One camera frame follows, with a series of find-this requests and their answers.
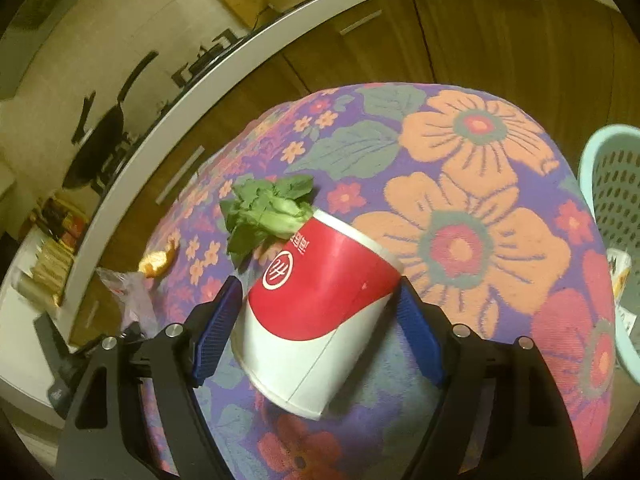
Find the red and white paper cup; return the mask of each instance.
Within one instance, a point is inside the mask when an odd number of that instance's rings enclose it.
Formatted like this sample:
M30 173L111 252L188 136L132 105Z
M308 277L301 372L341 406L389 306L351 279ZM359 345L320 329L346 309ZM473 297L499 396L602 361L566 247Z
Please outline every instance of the red and white paper cup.
M391 252L316 210L249 291L231 335L236 360L269 400L320 418L401 273Z

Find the white wall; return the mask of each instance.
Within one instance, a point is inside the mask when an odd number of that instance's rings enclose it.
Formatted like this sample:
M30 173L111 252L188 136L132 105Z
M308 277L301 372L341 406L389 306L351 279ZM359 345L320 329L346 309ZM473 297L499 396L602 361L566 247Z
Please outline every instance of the white wall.
M85 95L97 91L91 127L115 104L138 61L158 50L123 106L126 130L139 135L177 95L170 75L228 27L244 31L218 0L78 0L34 57L16 96L0 102L0 150L18 181L9 224L19 226L35 196L60 186L76 151L70 138ZM96 199L85 190L78 202L90 208Z

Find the wooden cabinet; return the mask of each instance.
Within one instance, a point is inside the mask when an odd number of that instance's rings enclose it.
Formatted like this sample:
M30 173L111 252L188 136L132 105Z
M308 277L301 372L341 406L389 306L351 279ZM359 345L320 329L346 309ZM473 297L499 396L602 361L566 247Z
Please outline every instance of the wooden cabinet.
M613 40L594 0L416 0L437 82L485 90L537 120L577 169L607 123Z
M609 123L640 128L640 42L619 12L610 14L614 57Z
M122 272L136 270L148 238L199 165L269 108L307 93L281 55L251 72L200 118L156 169L123 216L98 265ZM94 276L71 341L79 345L100 332L117 333L119 323L117 304Z
M412 0L367 0L283 52L312 92L366 82L433 82Z

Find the floral tablecloth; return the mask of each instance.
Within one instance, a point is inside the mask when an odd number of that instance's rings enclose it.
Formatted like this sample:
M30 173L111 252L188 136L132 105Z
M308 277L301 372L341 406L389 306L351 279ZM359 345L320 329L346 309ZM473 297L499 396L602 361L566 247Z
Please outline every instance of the floral tablecloth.
M180 240L155 291L161 322L182 322L233 272L218 206L232 184L293 172L315 177L314 205L397 254L452 322L502 342L532 336L590 462L615 358L605 248L569 166L531 117L484 92L421 84L327 89L269 110L201 168L149 241ZM255 251L245 279L277 251ZM378 332L318 422L266 401L226 348L196 396L237 479L402 476L440 393L393 319ZM174 470L149 386L145 409L162 466ZM472 442L468 458L480 452Z

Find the wok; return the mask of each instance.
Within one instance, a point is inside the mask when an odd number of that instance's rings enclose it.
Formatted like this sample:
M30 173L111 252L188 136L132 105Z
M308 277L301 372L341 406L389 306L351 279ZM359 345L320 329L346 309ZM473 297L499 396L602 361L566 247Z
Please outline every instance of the wok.
M96 177L111 153L123 141L124 113L122 112L122 102L127 97L127 93L138 76L157 56L158 53L152 50L138 63L120 89L116 104L103 115L95 125L95 128L88 133L84 131L84 124L94 103L95 91L89 97L84 98L80 120L71 138L73 144L81 142L81 146L66 172L62 187L77 189L89 184Z

